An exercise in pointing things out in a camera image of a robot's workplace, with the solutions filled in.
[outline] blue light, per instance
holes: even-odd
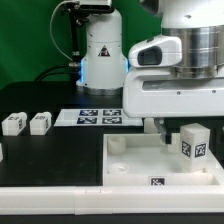
[[[80,70],[80,74],[81,74],[81,78],[80,78],[80,82],[84,82],[84,60],[81,60],[81,70]]]
[[[129,72],[129,69],[130,69],[130,64],[129,64],[128,59],[126,59],[126,73]]]

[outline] white cube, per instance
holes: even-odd
[[[200,124],[181,127],[181,165],[184,169],[194,172],[206,167],[209,138],[210,130]]]
[[[26,127],[27,115],[24,112],[12,113],[2,122],[4,136],[17,136]]]
[[[30,121],[31,135],[45,135],[51,127],[51,114],[49,112],[37,113]]]

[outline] green background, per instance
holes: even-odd
[[[18,81],[31,81],[43,70],[68,64],[53,46],[49,23],[54,8],[61,0],[1,0],[0,6],[0,88]],[[144,11],[138,0],[113,0],[122,15],[123,53],[137,42],[160,33],[160,19]],[[82,55],[85,54],[85,28],[79,29]],[[68,16],[57,13],[54,36],[71,56]],[[61,75],[54,77],[64,79]]]

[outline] black table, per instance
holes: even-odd
[[[0,91],[0,121],[26,112],[49,111],[53,123],[61,109],[121,108],[121,96],[90,96],[69,82],[19,82]],[[175,128],[176,120],[168,126]],[[143,133],[142,127],[51,127],[46,136],[31,136],[29,125],[19,136],[2,136],[4,160],[0,187],[101,186],[105,133]],[[0,223],[223,223],[223,214],[123,214],[0,216]]]

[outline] black cable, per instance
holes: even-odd
[[[60,69],[60,68],[69,68],[69,66],[68,66],[68,65],[56,65],[56,66],[53,66],[53,67],[51,67],[51,68],[48,68],[48,69],[46,69],[45,71],[41,72],[41,73],[34,79],[34,81],[35,81],[35,82],[38,82],[39,80],[42,80],[42,77],[43,77],[43,76],[45,77],[45,75],[48,74],[49,72],[52,72],[52,71],[57,70],[57,69]]]
[[[44,78],[46,78],[47,76],[51,76],[51,75],[71,75],[72,72],[53,72],[53,73],[47,73],[45,75],[43,75],[40,79],[36,80],[36,82],[40,82],[42,81]]]

